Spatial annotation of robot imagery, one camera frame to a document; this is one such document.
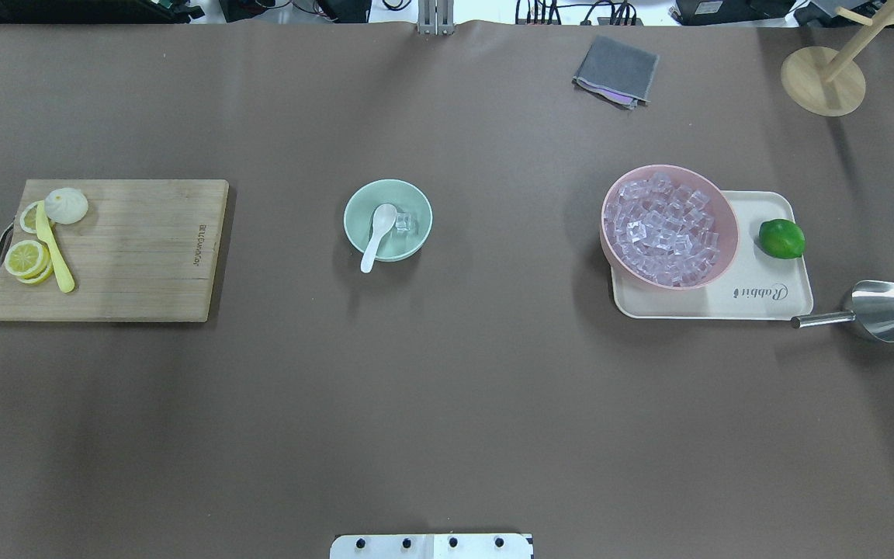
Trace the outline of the wooden mug tree stand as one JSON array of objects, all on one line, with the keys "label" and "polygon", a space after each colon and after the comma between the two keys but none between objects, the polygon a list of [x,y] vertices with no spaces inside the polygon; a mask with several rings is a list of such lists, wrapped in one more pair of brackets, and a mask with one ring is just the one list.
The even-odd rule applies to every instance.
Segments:
[{"label": "wooden mug tree stand", "polygon": [[894,1],[886,2],[872,17],[844,7],[835,10],[860,29],[840,50],[802,47],[781,64],[781,85],[799,106],[817,116],[846,116],[865,99],[866,81],[854,59],[886,27],[894,25]]}]

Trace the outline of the aluminium frame post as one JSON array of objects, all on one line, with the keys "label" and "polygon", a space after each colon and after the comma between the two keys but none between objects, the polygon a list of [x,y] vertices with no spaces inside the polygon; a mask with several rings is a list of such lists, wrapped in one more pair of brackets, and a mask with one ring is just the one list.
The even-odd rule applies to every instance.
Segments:
[{"label": "aluminium frame post", "polygon": [[420,36],[449,36],[455,32],[453,0],[420,0],[418,4],[418,34]]}]

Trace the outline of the clear ice cube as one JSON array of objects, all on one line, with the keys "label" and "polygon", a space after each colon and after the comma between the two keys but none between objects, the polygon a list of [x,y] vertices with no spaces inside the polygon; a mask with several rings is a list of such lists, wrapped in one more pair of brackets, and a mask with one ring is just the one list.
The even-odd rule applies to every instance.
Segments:
[{"label": "clear ice cube", "polygon": [[394,230],[402,236],[408,236],[418,229],[418,219],[408,212],[397,212],[394,221]]}]

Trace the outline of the light green ceramic bowl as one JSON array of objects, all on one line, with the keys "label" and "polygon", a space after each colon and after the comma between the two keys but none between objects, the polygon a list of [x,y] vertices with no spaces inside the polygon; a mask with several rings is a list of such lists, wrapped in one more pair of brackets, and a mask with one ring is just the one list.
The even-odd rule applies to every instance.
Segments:
[{"label": "light green ceramic bowl", "polygon": [[411,226],[393,226],[377,247],[377,262],[398,262],[418,252],[433,225],[432,206],[418,187],[399,179],[379,179],[359,188],[345,204],[345,236],[359,252],[366,250],[372,233],[373,213],[382,204],[393,204],[397,212],[411,216]]}]

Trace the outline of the grey folded cloth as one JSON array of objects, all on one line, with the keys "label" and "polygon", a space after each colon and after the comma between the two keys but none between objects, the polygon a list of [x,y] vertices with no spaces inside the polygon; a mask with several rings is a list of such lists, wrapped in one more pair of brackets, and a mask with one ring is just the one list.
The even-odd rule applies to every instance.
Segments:
[{"label": "grey folded cloth", "polygon": [[596,36],[575,71],[572,84],[624,109],[635,109],[650,101],[650,86],[659,63],[659,54],[609,36]]}]

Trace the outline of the metal ice scoop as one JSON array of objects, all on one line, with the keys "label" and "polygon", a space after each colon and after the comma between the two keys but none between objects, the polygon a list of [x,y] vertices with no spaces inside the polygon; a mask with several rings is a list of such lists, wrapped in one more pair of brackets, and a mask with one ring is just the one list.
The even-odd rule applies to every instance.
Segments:
[{"label": "metal ice scoop", "polygon": [[851,287],[839,311],[791,318],[795,329],[848,323],[862,339],[894,343],[894,282],[865,279]]}]

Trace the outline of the pink bowl of ice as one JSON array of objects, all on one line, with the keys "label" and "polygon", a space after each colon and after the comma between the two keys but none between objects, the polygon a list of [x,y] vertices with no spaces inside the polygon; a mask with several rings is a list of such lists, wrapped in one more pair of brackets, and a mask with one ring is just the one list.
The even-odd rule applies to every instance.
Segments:
[{"label": "pink bowl of ice", "polygon": [[663,290],[716,282],[740,247],[736,212],[720,188],[668,164],[636,168],[600,205],[599,238],[614,270]]}]

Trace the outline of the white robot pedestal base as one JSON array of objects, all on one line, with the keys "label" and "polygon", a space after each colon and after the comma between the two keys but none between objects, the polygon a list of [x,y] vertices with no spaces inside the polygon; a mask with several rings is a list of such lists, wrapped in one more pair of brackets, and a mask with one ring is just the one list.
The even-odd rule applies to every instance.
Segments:
[{"label": "white robot pedestal base", "polygon": [[518,532],[350,534],[330,558],[533,558],[532,535]]}]

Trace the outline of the yellow plastic knife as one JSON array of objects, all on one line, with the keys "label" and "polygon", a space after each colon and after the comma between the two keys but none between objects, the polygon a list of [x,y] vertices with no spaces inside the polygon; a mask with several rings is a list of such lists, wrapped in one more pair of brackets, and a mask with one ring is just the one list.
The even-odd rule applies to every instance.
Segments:
[{"label": "yellow plastic knife", "polygon": [[71,270],[64,261],[63,252],[54,237],[53,228],[47,219],[45,202],[42,200],[36,202],[35,205],[35,228],[36,237],[47,246],[47,250],[50,252],[54,279],[57,282],[57,286],[59,286],[59,290],[61,293],[71,293],[71,291],[75,290],[77,283],[75,283]]}]

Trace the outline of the beige plastic tray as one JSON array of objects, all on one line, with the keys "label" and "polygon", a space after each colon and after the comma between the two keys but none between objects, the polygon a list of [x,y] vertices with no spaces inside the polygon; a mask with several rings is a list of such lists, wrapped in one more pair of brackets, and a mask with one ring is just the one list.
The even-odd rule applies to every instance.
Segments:
[{"label": "beige plastic tray", "polygon": [[636,319],[788,321],[810,314],[813,294],[804,258],[775,259],[758,244],[766,220],[795,220],[792,206],[767,191],[723,191],[740,227],[740,245],[726,273],[702,289],[664,290],[611,266],[613,300]]}]

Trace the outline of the white ceramic spoon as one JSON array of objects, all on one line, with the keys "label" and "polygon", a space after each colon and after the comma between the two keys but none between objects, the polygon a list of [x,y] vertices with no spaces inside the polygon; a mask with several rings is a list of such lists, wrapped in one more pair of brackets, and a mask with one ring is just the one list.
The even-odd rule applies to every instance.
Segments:
[{"label": "white ceramic spoon", "polygon": [[382,204],[376,207],[375,212],[372,214],[372,223],[370,223],[368,244],[366,244],[365,251],[363,251],[361,264],[359,264],[359,270],[362,273],[372,272],[377,249],[383,238],[395,227],[397,215],[397,207],[393,204]]}]

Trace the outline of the lemon slice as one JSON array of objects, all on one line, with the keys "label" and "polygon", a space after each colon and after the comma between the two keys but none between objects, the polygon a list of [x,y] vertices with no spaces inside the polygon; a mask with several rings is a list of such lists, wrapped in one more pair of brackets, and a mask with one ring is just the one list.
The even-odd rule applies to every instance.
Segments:
[{"label": "lemon slice", "polygon": [[52,265],[49,249],[41,241],[24,240],[6,252],[4,267],[11,276],[23,283],[32,283],[47,273]]},{"label": "lemon slice", "polygon": [[36,229],[36,216],[38,215],[39,205],[40,200],[32,202],[20,215],[19,225],[26,234],[31,234],[32,236],[38,234],[38,229]]}]

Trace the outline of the bamboo cutting board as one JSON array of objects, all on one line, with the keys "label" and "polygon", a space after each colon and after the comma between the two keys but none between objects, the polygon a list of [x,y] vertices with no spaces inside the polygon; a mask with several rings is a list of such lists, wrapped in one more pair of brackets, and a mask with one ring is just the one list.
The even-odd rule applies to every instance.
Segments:
[{"label": "bamboo cutting board", "polygon": [[230,187],[223,179],[29,179],[20,206],[84,193],[88,212],[54,237],[75,287],[0,272],[0,321],[205,322]]}]

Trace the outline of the green lime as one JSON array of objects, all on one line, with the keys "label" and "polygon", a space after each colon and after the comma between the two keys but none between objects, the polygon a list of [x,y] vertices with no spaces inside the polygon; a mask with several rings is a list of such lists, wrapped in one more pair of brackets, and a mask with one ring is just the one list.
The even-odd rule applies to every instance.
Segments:
[{"label": "green lime", "polygon": [[758,240],[762,251],[775,259],[798,259],[806,250],[804,231],[792,220],[766,220],[759,227]]}]

